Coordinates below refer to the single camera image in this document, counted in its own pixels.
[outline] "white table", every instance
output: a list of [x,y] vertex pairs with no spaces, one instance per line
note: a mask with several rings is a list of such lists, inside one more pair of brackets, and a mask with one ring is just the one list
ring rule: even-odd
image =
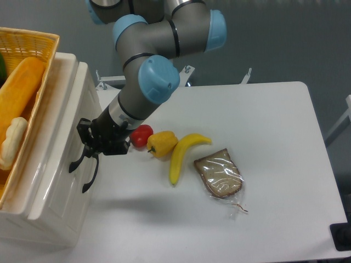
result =
[[[115,90],[99,91],[106,106]],[[145,122],[181,138],[200,132],[176,188],[169,161],[131,148],[105,157],[74,248],[0,241],[4,262],[278,262],[350,256],[329,225],[346,222],[303,83],[179,88]],[[245,179],[249,213],[210,199],[193,160],[227,147]]]

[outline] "bread in plastic bag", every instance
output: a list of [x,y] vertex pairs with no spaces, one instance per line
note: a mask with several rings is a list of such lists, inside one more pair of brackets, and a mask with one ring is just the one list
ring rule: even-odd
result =
[[244,180],[226,148],[195,160],[194,166],[212,197],[247,212],[240,205]]

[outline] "wicker basket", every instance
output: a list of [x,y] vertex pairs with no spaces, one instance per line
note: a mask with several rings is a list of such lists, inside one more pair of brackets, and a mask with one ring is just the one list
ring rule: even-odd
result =
[[21,169],[24,166],[24,153],[26,152],[26,146],[33,127],[33,122],[42,100],[49,70],[55,57],[58,44],[59,36],[54,34],[0,27],[0,53],[5,61],[7,75],[10,75],[18,64],[24,58],[29,56],[34,56],[40,59],[46,65],[42,84],[36,97],[29,102],[26,106],[25,112],[22,114],[22,117],[28,120],[28,127],[12,170],[0,170],[0,209],[2,208],[11,188],[15,186]]

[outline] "white box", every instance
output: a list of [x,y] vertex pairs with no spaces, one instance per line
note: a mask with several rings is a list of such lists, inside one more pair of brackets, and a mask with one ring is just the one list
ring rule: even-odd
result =
[[86,63],[57,53],[43,103],[31,134],[26,165],[0,210],[0,236],[75,245],[93,188],[82,186],[93,175],[95,160],[85,158],[73,173],[83,144],[76,130],[81,117],[99,116],[101,107]]

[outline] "fake fruit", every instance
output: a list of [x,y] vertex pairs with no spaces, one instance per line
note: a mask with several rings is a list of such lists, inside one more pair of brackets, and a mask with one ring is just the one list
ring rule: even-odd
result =
[[134,147],[144,147],[148,143],[148,138],[154,134],[151,126],[142,124],[130,136],[131,143]]
[[0,147],[0,169],[11,169],[27,125],[27,120],[22,117],[12,119],[11,125],[6,131],[6,139]]
[[150,136],[146,146],[149,152],[156,158],[160,158],[171,152],[177,143],[178,138],[175,136],[174,132],[166,130]]
[[25,58],[10,74],[0,89],[0,145],[7,138],[7,130],[14,118],[20,117],[28,102],[38,91],[45,64],[34,57]]
[[0,88],[2,84],[4,84],[6,80],[6,67],[5,67],[5,61],[3,56],[0,53]]
[[183,159],[188,148],[197,144],[211,144],[212,140],[198,133],[191,133],[183,137],[172,153],[171,165],[169,167],[169,180],[172,185],[176,185],[179,177],[180,170],[182,169]]

